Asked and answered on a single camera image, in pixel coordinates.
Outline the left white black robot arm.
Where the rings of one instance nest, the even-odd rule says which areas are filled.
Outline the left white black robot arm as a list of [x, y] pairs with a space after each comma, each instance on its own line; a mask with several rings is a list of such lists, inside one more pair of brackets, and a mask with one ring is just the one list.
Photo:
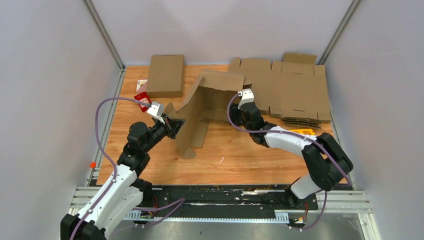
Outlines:
[[133, 208], [149, 206], [152, 184], [139, 178], [151, 159], [148, 152], [165, 137], [175, 139], [184, 123], [163, 114], [153, 126], [132, 124], [113, 173], [77, 214], [63, 217], [60, 239], [106, 240]]

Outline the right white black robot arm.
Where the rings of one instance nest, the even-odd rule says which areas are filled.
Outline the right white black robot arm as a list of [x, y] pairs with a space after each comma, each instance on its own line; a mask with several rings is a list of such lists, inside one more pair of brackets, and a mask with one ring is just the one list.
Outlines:
[[331, 191], [354, 166], [342, 147], [329, 133], [305, 135], [286, 130], [264, 120], [254, 102], [242, 106], [230, 102], [229, 123], [249, 134], [258, 145], [281, 149], [303, 158], [308, 173], [293, 182], [285, 195], [286, 204], [298, 209], [306, 198], [319, 191]]

